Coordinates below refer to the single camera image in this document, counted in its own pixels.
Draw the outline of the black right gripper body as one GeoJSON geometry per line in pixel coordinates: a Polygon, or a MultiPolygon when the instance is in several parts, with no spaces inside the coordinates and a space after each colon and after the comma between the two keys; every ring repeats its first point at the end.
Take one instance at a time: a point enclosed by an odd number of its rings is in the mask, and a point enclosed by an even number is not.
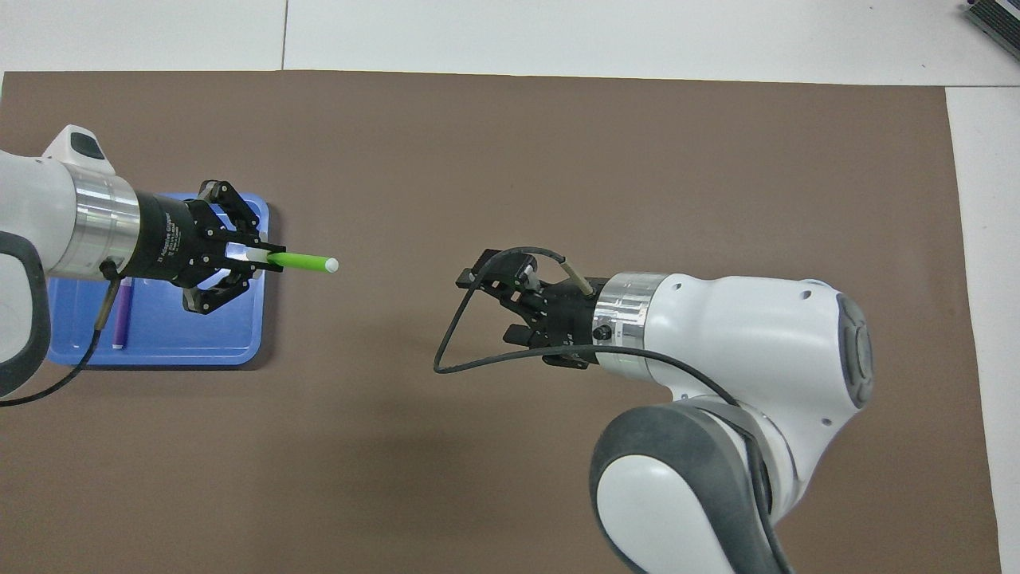
{"type": "Polygon", "coordinates": [[[594,295],[584,297],[575,283],[565,280],[556,284],[540,283],[538,294],[528,295],[528,304],[536,310],[531,348],[593,345],[594,310],[598,295],[609,282],[608,277],[590,277],[594,295]]]}

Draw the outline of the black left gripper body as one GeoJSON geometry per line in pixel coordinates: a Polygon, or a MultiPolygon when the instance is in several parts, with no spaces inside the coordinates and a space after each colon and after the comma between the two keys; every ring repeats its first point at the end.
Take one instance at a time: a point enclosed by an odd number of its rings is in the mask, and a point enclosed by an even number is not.
{"type": "Polygon", "coordinates": [[[160,194],[137,193],[139,234],[130,258],[130,276],[163,280],[183,289],[198,286],[216,273],[215,258],[225,257],[226,243],[208,229],[220,218],[207,203],[160,194]]]}

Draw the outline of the green pen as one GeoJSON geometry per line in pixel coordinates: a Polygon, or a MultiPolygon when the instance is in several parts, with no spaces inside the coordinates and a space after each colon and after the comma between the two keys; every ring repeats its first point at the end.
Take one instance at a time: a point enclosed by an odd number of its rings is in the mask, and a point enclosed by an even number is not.
{"type": "Polygon", "coordinates": [[[318,273],[336,273],[339,271],[339,262],[335,258],[299,254],[299,252],[270,252],[262,248],[230,244],[226,256],[232,259],[239,259],[239,261],[280,266],[283,269],[302,269],[302,271],[318,273]]]}

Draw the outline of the purple pen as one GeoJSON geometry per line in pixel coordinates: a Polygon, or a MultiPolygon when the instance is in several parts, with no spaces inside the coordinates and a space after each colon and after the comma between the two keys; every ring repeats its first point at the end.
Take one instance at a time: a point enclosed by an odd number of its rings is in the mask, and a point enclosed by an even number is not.
{"type": "Polygon", "coordinates": [[[113,308],[112,349],[123,350],[128,345],[132,305],[132,279],[125,277],[120,282],[113,308]]]}

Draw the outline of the blue plastic tray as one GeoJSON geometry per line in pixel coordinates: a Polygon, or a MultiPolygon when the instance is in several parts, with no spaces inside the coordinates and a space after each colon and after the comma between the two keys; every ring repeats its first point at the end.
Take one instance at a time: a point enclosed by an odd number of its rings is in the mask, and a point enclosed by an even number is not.
{"type": "MultiPolygon", "coordinates": [[[[188,312],[182,291],[168,282],[132,280],[123,348],[114,348],[112,312],[88,361],[91,368],[231,368],[251,360],[261,345],[265,275],[209,315],[188,312]]],[[[52,334],[48,357],[73,366],[84,355],[107,285],[51,277],[48,297],[52,334]]]]}

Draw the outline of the brown table mat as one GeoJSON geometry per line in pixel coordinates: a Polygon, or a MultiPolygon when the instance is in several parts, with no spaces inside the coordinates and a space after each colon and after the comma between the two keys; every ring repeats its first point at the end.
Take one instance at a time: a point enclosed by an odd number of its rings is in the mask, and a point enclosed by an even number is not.
{"type": "Polygon", "coordinates": [[[0,574],[628,574],[591,451],[669,392],[431,371],[487,248],[586,276],[816,277],[872,400],[779,524],[797,574],[999,574],[946,91],[385,73],[7,73],[0,149],[90,128],[132,186],[227,179],[335,275],[269,275],[250,367],[0,408],[0,574]]]}

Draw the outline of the grey striped device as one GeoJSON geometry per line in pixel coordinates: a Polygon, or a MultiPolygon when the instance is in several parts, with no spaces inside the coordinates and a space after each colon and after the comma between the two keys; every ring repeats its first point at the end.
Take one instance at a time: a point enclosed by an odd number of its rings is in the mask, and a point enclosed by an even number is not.
{"type": "Polygon", "coordinates": [[[984,33],[1020,45],[1020,0],[966,0],[965,16],[984,33]]]}

